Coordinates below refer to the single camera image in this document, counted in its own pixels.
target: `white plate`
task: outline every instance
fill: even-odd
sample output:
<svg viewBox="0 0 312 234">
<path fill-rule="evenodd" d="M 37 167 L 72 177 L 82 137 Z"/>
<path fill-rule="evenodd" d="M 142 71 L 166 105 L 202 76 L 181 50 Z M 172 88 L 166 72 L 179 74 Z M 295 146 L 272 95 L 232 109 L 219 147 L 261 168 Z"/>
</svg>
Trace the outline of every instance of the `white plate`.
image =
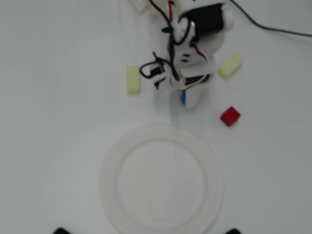
<svg viewBox="0 0 312 234">
<path fill-rule="evenodd" d="M 207 145 L 162 125 L 122 138 L 105 160 L 99 188 L 122 234 L 202 234 L 222 201 L 219 163 Z"/>
</svg>

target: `cable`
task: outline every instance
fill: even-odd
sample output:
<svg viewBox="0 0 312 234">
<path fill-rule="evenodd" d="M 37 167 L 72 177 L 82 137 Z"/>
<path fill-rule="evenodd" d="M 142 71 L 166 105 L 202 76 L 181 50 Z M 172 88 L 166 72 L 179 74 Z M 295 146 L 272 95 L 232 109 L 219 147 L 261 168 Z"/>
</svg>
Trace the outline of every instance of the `cable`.
<svg viewBox="0 0 312 234">
<path fill-rule="evenodd" d="M 231 3 L 233 3 L 255 26 L 258 26 L 259 28 L 269 30 L 269 31 L 275 31 L 275 32 L 280 32 L 280 33 L 288 33 L 288 34 L 294 34 L 298 36 L 303 36 L 303 37 L 309 37 L 312 38 L 312 34 L 306 34 L 306 33 L 299 33 L 299 32 L 293 32 L 293 31 L 288 31 L 284 29 L 278 29 L 278 28 L 271 28 L 267 26 L 263 26 L 256 21 L 254 21 L 253 18 L 240 6 L 238 5 L 234 0 L 229 0 Z"/>
<path fill-rule="evenodd" d="M 154 77 L 154 75 L 152 75 L 152 74 L 146 75 L 146 74 L 143 72 L 143 69 L 144 69 L 145 67 L 150 66 L 150 65 L 154 65 L 154 64 L 159 64 L 160 67 L 161 67 L 161 69 L 164 71 L 163 65 L 164 65 L 164 64 L 167 64 L 167 65 L 169 65 L 169 67 L 170 67 L 170 69 L 171 69 L 171 71 L 172 71 L 172 74 L 173 74 L 173 76 L 175 77 L 175 79 L 178 80 L 178 81 L 180 80 L 179 75 L 178 75 L 178 73 L 176 72 L 175 67 L 174 67 L 168 60 L 165 60 L 165 59 L 163 59 L 163 58 L 158 57 L 158 56 L 156 55 L 155 52 L 153 52 L 153 55 L 154 55 L 154 57 L 155 57 L 155 61 L 153 61 L 153 62 L 148 62 L 148 63 L 146 63 L 146 64 L 144 64 L 144 65 L 142 65 L 142 66 L 140 67 L 140 73 L 141 73 L 141 75 L 142 75 L 143 77 L 145 77 L 145 78 L 147 78 L 147 79 L 151 79 L 151 78 Z"/>
<path fill-rule="evenodd" d="M 170 36 L 171 36 L 171 38 L 172 38 L 172 40 L 173 40 L 174 45 L 181 45 L 181 44 L 183 44 L 183 43 L 185 42 L 185 40 L 186 40 L 186 38 L 187 38 L 189 32 L 190 32 L 191 20 L 190 20 L 189 18 L 187 18 L 187 20 L 188 20 L 188 25 L 187 25 L 186 32 L 185 32 L 185 34 L 184 34 L 184 36 L 183 36 L 183 38 L 182 38 L 181 41 L 176 41 L 175 36 L 174 36 L 174 29 L 173 29 L 173 27 L 172 27 L 172 25 L 171 25 L 171 23 L 170 23 L 170 20 L 169 20 L 168 17 L 166 16 L 166 14 L 160 9 L 159 6 L 157 6 L 157 5 L 153 2 L 153 0 L 149 0 L 149 1 L 150 1 L 151 5 L 163 16 L 163 18 L 164 18 L 165 21 L 167 22 L 168 30 L 163 30 L 163 32 L 170 33 Z"/>
<path fill-rule="evenodd" d="M 210 61 L 209 61 L 208 56 L 205 54 L 204 50 L 202 50 L 201 48 L 199 48 L 199 46 L 198 46 L 197 43 L 192 43 L 191 46 L 194 47 L 194 48 L 196 49 L 196 52 L 197 52 L 200 56 L 202 56 L 202 57 L 207 61 L 207 73 L 206 73 L 201 79 L 199 79 L 198 81 L 196 81 L 195 83 L 190 84 L 190 85 L 188 85 L 188 86 L 185 86 L 185 87 L 183 87 L 183 88 L 181 88 L 181 89 L 176 89 L 176 91 L 186 91 L 186 90 L 188 90 L 188 89 L 190 89 L 190 88 L 192 88 L 192 87 L 194 87 L 194 86 L 196 86 L 196 85 L 199 85 L 201 82 L 203 82 L 203 81 L 206 79 L 206 77 L 207 77 L 208 74 L 209 74 L 209 63 L 210 63 Z"/>
<path fill-rule="evenodd" d="M 171 0 L 168 0 L 168 9 L 169 9 L 169 21 L 172 22 L 172 6 L 175 5 L 175 3 Z"/>
</svg>

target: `white wire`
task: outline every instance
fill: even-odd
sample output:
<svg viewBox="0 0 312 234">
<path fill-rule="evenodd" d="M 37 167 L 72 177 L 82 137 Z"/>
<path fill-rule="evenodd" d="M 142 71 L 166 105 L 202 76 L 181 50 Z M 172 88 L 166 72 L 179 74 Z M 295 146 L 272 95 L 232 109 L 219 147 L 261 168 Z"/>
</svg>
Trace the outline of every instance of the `white wire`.
<svg viewBox="0 0 312 234">
<path fill-rule="evenodd" d="M 189 88 L 193 87 L 193 86 L 196 86 L 198 84 L 200 84 L 201 82 L 203 82 L 205 80 L 205 78 L 207 77 L 207 75 L 209 74 L 209 64 L 210 64 L 210 61 L 209 61 L 209 58 L 208 56 L 206 55 L 205 51 L 200 47 L 198 46 L 198 44 L 196 44 L 198 49 L 200 50 L 200 52 L 206 57 L 206 61 L 207 61 L 207 73 L 200 79 L 198 80 L 197 82 L 193 83 L 193 84 L 190 84 L 188 86 L 185 86 L 181 89 L 177 89 L 177 91 L 185 91 L 185 90 L 188 90 Z"/>
</svg>

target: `red wire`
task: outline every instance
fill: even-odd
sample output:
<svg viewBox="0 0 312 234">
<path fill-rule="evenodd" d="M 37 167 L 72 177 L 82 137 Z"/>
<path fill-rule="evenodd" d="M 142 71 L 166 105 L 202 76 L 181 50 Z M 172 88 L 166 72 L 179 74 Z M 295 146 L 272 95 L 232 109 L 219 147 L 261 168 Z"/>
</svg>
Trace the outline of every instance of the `red wire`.
<svg viewBox="0 0 312 234">
<path fill-rule="evenodd" d="M 168 7 L 169 7 L 169 20 L 172 22 L 172 7 L 171 5 L 175 5 L 175 3 L 171 0 L 168 0 Z"/>
<path fill-rule="evenodd" d="M 197 44 L 193 43 L 192 46 L 196 49 L 196 52 L 197 52 L 200 56 L 204 57 L 204 59 L 207 60 L 206 56 L 199 50 Z"/>
</svg>

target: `white 3d-printed part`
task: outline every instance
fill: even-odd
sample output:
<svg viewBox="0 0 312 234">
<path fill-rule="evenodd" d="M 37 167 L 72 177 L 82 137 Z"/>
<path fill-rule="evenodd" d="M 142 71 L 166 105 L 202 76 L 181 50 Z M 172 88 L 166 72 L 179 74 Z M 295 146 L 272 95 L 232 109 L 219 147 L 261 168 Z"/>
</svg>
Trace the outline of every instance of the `white 3d-printed part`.
<svg viewBox="0 0 312 234">
<path fill-rule="evenodd" d="M 128 0 L 138 14 L 143 14 L 148 6 L 147 0 Z"/>
</svg>

